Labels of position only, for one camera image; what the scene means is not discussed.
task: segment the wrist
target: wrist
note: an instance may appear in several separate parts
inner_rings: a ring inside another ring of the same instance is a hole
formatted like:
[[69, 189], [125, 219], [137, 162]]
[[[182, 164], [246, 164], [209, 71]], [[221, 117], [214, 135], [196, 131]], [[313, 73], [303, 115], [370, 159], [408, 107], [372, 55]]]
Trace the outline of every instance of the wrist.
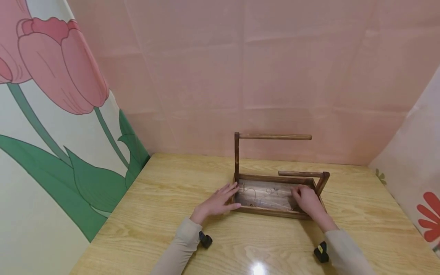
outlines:
[[336, 223], [333, 221], [333, 218], [326, 212], [317, 213], [311, 217], [318, 224], [323, 233], [332, 230], [339, 230], [339, 227], [337, 227]]
[[208, 213], [200, 205], [194, 208], [190, 220], [195, 224], [202, 225], [203, 221], [208, 217]]

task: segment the left hand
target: left hand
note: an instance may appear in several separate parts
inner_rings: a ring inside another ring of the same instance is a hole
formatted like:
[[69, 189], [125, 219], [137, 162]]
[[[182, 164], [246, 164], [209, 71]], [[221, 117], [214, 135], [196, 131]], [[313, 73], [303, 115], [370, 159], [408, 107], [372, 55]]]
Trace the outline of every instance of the left hand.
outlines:
[[237, 193], [239, 189], [240, 187], [237, 185], [237, 183], [228, 183], [222, 188], [218, 189], [206, 201], [196, 206], [190, 217], [190, 220], [196, 224], [202, 224], [202, 222], [210, 215], [220, 215], [240, 208], [242, 205], [239, 203], [224, 205], [233, 194]]

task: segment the flower petal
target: flower petal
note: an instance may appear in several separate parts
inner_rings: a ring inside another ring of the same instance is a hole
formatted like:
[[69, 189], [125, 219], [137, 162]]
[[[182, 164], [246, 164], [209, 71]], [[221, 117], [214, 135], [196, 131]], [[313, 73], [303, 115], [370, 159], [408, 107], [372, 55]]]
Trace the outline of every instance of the flower petal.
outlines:
[[429, 229], [439, 229], [440, 230], [440, 224], [435, 224], [428, 220], [418, 220], [418, 224], [423, 228], [429, 228]]
[[67, 27], [69, 28], [69, 30], [71, 30], [71, 29], [80, 30], [80, 27], [78, 26], [77, 21], [74, 19], [71, 19], [69, 22], [67, 22]]
[[12, 73], [6, 62], [0, 58], [0, 84], [7, 83], [12, 80]]
[[428, 205], [440, 216], [440, 200], [433, 192], [426, 192], [423, 195]]
[[17, 23], [17, 36], [22, 37], [23, 35], [28, 35], [33, 33], [32, 30], [32, 19], [22, 19]]
[[426, 206], [419, 204], [417, 205], [417, 210], [425, 215], [425, 217], [427, 217], [428, 219], [437, 224], [440, 224], [440, 218], [436, 214], [432, 213], [431, 210], [429, 210]]
[[58, 44], [61, 45], [61, 40], [69, 35], [69, 28], [67, 23], [59, 20], [56, 17], [50, 17], [48, 20], [41, 20], [34, 18], [32, 23], [32, 30], [36, 33], [44, 33], [52, 37]]
[[70, 30], [61, 47], [69, 75], [78, 91], [90, 104], [101, 107], [109, 89], [82, 33], [77, 29]]
[[25, 0], [2, 1], [0, 7], [0, 58], [8, 66], [12, 79], [2, 77], [2, 82], [22, 83], [30, 79], [17, 47], [16, 23], [30, 18]]
[[427, 242], [433, 242], [435, 241], [438, 237], [440, 237], [440, 230], [428, 230], [423, 234], [423, 237], [425, 237], [425, 240]]
[[59, 107], [73, 114], [88, 114], [93, 106], [78, 92], [62, 59], [60, 45], [42, 33], [23, 36], [18, 47], [32, 78]]

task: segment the hand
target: hand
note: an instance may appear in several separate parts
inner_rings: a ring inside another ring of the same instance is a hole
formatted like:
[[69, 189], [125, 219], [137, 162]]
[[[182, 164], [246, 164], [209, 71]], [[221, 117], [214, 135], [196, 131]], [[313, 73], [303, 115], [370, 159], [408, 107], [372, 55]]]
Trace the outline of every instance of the hand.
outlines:
[[312, 218], [326, 212], [315, 191], [307, 185], [299, 184], [292, 188], [292, 196], [299, 207]]
[[206, 201], [196, 206], [190, 220], [196, 224], [202, 224], [210, 215], [220, 215], [240, 208], [242, 205], [239, 203], [224, 205], [233, 194], [237, 193], [239, 188], [237, 183], [228, 183], [218, 189]]
[[325, 233], [331, 230], [339, 230], [332, 217], [325, 211], [315, 191], [307, 185], [299, 184], [292, 188], [292, 196], [299, 207], [306, 212]]

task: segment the wooden frame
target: wooden frame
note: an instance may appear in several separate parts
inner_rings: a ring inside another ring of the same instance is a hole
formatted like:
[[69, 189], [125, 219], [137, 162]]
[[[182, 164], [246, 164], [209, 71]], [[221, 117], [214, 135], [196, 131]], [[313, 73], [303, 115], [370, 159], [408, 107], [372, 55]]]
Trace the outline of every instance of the wooden frame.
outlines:
[[[315, 190], [315, 193], [318, 195], [321, 204], [322, 199], [320, 197], [321, 192], [326, 185], [330, 173], [328, 172], [294, 172], [294, 171], [278, 171], [279, 176], [261, 176], [261, 175], [250, 175], [250, 174], [242, 174], [239, 171], [239, 140], [240, 139], [288, 139], [288, 140], [311, 140], [311, 135], [272, 135], [272, 134], [241, 134], [236, 132], [234, 134], [234, 142], [235, 142], [235, 172], [234, 172], [234, 182], [238, 182], [242, 185], [242, 188], [245, 189], [245, 181], [248, 182], [268, 182], [273, 184], [305, 184], [310, 188]], [[318, 184], [315, 183], [313, 178], [319, 178]], [[236, 193], [231, 198], [231, 203], [240, 201], [239, 197], [240, 192]], [[250, 205], [242, 205], [237, 212], [244, 213], [254, 213], [254, 214], [263, 214], [270, 216], [279, 216], [279, 217], [288, 217], [294, 219], [310, 219], [310, 216], [302, 211], [298, 206], [292, 206], [291, 209], [273, 209], [273, 208], [264, 208], [259, 206]]]

